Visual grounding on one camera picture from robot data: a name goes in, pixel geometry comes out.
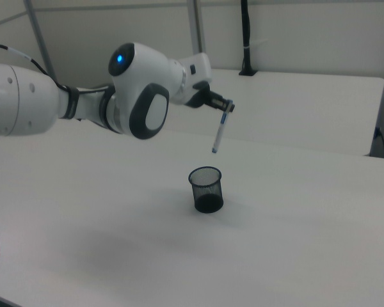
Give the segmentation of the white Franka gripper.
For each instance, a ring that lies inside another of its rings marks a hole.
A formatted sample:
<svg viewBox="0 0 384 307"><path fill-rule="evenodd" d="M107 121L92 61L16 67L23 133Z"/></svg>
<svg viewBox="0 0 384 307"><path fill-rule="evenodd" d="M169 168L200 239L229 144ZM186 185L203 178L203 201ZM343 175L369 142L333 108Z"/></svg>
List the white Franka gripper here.
<svg viewBox="0 0 384 307"><path fill-rule="evenodd" d="M209 58L205 53L195 54L194 56L180 59L183 66L184 75L179 92L181 105L191 108L199 108L209 99L209 105L214 109L219 109L231 113L235 104L232 100L223 98L220 94L210 91L212 72Z"/></svg>

